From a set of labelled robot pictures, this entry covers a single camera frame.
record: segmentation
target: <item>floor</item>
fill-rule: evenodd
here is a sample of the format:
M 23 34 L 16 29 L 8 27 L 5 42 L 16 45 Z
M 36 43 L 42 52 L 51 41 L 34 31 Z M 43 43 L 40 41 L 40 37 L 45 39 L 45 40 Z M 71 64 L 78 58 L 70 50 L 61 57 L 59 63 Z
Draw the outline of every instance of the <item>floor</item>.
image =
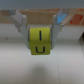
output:
M 0 84 L 84 84 L 78 41 L 58 41 L 50 55 L 32 56 L 24 42 L 0 40 Z

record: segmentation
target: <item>black marking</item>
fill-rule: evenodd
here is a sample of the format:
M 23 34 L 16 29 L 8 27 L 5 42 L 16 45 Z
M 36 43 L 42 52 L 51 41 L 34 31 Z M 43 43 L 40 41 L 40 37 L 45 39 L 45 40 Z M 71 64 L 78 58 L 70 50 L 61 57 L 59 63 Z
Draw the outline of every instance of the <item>black marking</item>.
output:
M 37 49 L 37 47 L 36 47 L 36 52 L 37 52 L 37 53 L 44 53 L 44 52 L 45 52 L 45 46 L 43 46 L 43 52 L 38 52 L 38 49 Z
M 40 39 L 40 41 L 42 40 L 41 31 L 39 31 L 39 39 Z

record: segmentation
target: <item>yellow block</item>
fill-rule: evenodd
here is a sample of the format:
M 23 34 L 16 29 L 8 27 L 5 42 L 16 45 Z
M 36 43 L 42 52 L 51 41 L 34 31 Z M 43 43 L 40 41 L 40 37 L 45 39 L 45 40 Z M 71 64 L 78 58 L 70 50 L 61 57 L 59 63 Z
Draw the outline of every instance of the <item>yellow block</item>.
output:
M 32 55 L 50 54 L 50 28 L 30 28 L 29 45 Z

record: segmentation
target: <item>gray surface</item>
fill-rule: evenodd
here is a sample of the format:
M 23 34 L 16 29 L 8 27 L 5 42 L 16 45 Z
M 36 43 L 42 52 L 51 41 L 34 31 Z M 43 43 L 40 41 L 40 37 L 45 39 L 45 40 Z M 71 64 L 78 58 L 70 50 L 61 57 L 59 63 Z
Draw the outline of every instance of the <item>gray surface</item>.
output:
M 0 0 L 0 10 L 83 7 L 84 0 Z

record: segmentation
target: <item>top face of block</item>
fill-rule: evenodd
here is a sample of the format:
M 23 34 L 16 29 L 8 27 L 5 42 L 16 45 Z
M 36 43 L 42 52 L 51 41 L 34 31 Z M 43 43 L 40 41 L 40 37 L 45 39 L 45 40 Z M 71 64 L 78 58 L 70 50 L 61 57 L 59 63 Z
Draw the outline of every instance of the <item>top face of block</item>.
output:
M 29 42 L 34 44 L 50 43 L 50 28 L 30 28 Z

